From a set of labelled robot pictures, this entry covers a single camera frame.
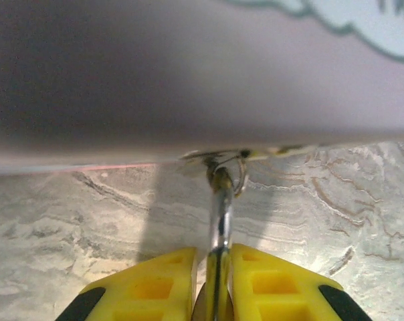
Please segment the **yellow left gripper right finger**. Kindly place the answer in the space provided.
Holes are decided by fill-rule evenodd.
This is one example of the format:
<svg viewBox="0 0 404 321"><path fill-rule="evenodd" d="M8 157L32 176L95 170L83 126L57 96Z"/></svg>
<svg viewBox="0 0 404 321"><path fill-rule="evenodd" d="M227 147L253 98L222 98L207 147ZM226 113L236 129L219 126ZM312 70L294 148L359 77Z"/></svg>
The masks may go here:
<svg viewBox="0 0 404 321"><path fill-rule="evenodd" d="M235 321L373 321L336 281L258 249L231 249Z"/></svg>

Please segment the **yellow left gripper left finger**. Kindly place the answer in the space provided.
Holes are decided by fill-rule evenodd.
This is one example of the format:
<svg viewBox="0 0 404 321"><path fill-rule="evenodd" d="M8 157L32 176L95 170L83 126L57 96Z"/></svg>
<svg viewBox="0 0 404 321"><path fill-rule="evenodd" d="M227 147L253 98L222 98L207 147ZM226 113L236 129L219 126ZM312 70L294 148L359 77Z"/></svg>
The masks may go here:
<svg viewBox="0 0 404 321"><path fill-rule="evenodd" d="M88 284L56 321L191 321L197 249L186 247Z"/></svg>

